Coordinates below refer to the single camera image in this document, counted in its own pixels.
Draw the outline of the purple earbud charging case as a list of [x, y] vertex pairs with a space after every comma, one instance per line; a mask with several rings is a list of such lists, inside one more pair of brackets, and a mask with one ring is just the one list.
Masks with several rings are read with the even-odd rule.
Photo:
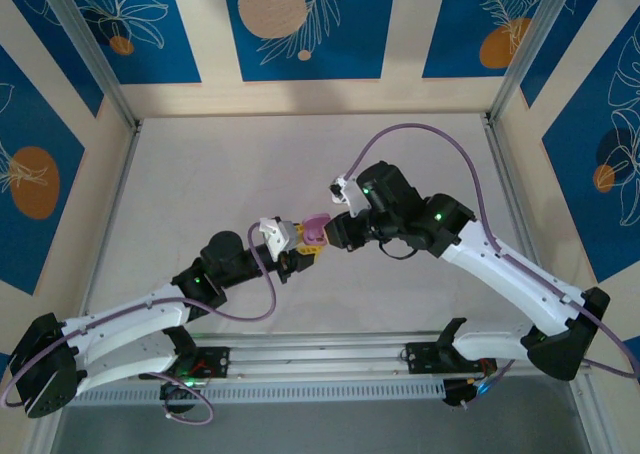
[[327, 243], [325, 226], [330, 222], [328, 213], [314, 214], [302, 221], [303, 242], [305, 245], [322, 246]]

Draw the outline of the black controller box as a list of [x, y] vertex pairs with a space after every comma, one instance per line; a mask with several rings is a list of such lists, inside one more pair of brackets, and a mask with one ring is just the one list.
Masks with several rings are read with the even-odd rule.
[[173, 381], [165, 380], [160, 387], [160, 400], [163, 402], [163, 408], [166, 414], [183, 415], [196, 406], [200, 389], [194, 389], [192, 386], [186, 388], [177, 385]]
[[445, 398], [443, 402], [453, 408], [464, 408], [484, 395], [491, 387], [490, 379], [460, 378], [443, 381]]

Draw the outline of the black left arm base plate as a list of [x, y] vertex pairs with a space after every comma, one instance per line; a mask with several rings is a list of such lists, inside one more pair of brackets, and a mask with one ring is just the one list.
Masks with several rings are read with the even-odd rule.
[[196, 347], [195, 349], [170, 350], [174, 359], [163, 370], [151, 370], [137, 376], [150, 380], [153, 373], [165, 374], [189, 382], [204, 382], [207, 379], [224, 379], [229, 368], [229, 347]]

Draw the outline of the aluminium mounting rail frame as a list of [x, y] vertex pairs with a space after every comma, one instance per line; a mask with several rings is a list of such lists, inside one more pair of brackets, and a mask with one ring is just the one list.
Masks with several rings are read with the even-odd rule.
[[137, 340], [116, 342], [106, 333], [83, 334], [69, 341], [79, 392], [151, 370], [163, 370], [174, 359], [170, 350], [196, 347], [229, 347], [227, 377], [246, 379], [314, 379], [434, 375], [444, 377], [490, 376], [466, 374], [410, 374], [405, 345], [436, 342], [453, 347], [461, 356], [476, 361], [493, 358], [498, 369], [509, 360], [525, 361], [527, 355], [515, 335], [471, 333], [459, 347], [434, 332], [352, 334], [193, 334], [169, 328]]

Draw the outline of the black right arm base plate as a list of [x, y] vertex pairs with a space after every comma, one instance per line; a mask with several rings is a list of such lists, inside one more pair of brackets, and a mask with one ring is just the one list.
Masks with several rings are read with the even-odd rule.
[[453, 347], [436, 342], [411, 342], [405, 345], [410, 374], [493, 374], [498, 370], [493, 358], [470, 361]]

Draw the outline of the aluminium frame post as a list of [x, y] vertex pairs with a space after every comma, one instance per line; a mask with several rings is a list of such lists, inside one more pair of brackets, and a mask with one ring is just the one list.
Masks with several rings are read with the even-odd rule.
[[93, 36], [74, 0], [46, 0], [62, 28], [82, 58], [99, 88], [111, 102], [116, 114], [135, 136], [140, 121], [127, 101], [121, 85], [101, 47]]
[[566, 0], [541, 0], [487, 113], [487, 122], [491, 128], [496, 127], [501, 120], [512, 96], [529, 71], [565, 2]]

